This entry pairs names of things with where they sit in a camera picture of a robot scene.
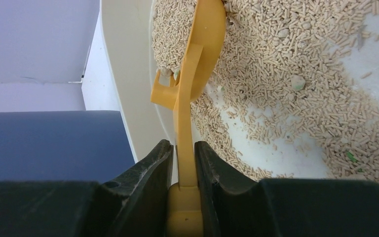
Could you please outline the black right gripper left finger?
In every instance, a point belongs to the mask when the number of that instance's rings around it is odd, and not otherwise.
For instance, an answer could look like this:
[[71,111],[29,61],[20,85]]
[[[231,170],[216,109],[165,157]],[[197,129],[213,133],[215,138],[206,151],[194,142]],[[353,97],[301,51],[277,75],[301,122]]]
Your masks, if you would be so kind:
[[163,237],[174,148],[105,183],[0,181],[0,237]]

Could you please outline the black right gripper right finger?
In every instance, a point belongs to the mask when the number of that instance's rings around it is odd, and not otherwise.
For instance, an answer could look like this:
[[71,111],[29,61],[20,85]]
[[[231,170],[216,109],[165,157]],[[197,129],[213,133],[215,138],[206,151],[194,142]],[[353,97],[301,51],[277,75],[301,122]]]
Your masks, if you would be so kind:
[[379,237],[379,184],[248,178],[195,144],[206,237]]

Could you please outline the blue plastic bucket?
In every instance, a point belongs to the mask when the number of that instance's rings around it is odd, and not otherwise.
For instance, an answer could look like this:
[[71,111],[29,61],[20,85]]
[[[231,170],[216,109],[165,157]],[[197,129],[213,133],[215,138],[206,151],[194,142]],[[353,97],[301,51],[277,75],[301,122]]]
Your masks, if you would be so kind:
[[103,183],[134,163],[120,112],[0,113],[0,180]]

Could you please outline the white plastic litter tray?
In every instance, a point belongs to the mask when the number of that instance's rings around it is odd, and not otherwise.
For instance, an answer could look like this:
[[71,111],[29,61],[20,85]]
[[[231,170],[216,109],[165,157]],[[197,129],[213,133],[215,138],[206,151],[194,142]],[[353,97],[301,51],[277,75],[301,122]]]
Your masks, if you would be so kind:
[[[171,76],[176,77],[197,2],[102,1],[106,49],[135,161],[142,160],[159,140],[167,139],[175,144],[173,111],[152,103],[151,92],[157,72],[160,72],[162,85],[168,85]],[[379,18],[370,16],[365,23],[368,30],[379,33]],[[366,79],[359,79],[357,85],[368,91],[379,105],[379,41],[365,43],[363,52],[353,51],[342,58],[342,62],[349,76],[357,76],[366,69],[375,72]],[[206,141],[192,119],[191,129],[193,141]],[[330,177],[324,173],[324,163],[317,159],[316,145],[312,146],[311,157],[307,158],[292,147],[277,142],[282,147],[282,153],[272,155],[271,147],[243,141],[240,128],[231,128],[230,133],[236,138],[235,148],[247,155],[249,164],[263,165],[276,171],[291,171],[293,177]]]

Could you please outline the yellow slotted litter scoop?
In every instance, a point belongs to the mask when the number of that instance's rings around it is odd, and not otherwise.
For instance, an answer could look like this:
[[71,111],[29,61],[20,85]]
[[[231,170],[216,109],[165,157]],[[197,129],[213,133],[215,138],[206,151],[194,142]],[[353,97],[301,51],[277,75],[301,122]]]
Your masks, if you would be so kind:
[[157,72],[151,102],[171,109],[175,131],[178,182],[168,190],[166,236],[201,237],[204,234],[201,192],[196,172],[191,129],[191,102],[202,94],[220,56],[226,32],[226,12],[220,0],[196,4],[184,58],[169,85]]

